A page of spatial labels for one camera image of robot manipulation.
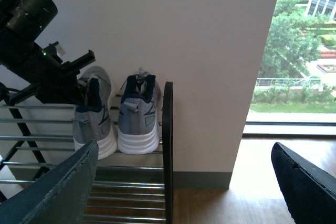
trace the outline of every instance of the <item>railing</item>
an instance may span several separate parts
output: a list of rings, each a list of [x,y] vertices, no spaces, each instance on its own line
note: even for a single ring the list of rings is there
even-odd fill
[[[321,79],[319,78],[258,78],[256,81],[257,87],[269,87],[269,86],[286,86],[292,85],[296,87],[301,87],[304,83],[310,85],[320,84]]]

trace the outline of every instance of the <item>tree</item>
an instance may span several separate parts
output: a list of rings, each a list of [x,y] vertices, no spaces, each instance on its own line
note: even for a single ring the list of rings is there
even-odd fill
[[[320,58],[320,37],[315,32],[325,17],[303,15],[298,0],[278,0],[270,25],[260,78],[296,78],[305,62]]]

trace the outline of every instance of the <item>white shoe sole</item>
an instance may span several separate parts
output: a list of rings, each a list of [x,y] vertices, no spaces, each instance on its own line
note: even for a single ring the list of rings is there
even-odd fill
[[[142,155],[153,152],[159,145],[158,121],[155,119],[153,130],[144,135],[129,135],[118,130],[118,148],[121,152],[130,155]]]
[[[117,149],[116,137],[114,136],[113,128],[111,126],[110,132],[107,137],[97,141],[98,143],[98,160],[106,158],[114,153]],[[75,143],[75,151],[80,149],[85,144],[78,143],[76,139],[74,139]]]

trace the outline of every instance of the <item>gray sneaker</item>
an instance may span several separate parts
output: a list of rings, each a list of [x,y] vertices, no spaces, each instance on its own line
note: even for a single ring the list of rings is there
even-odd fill
[[[161,100],[161,90],[154,75],[128,76],[118,119],[118,148],[121,152],[141,155],[156,150]]]
[[[109,76],[101,67],[91,67],[78,80],[85,90],[84,104],[75,106],[73,139],[78,150],[91,139],[99,146],[98,159],[111,155],[117,149],[115,131],[109,109],[115,96]]]

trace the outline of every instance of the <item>lawn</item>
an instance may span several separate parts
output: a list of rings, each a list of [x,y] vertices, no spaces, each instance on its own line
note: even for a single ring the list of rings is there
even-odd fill
[[[250,109],[255,112],[266,112],[266,113],[336,113],[336,102],[329,103],[257,103],[251,104]]]

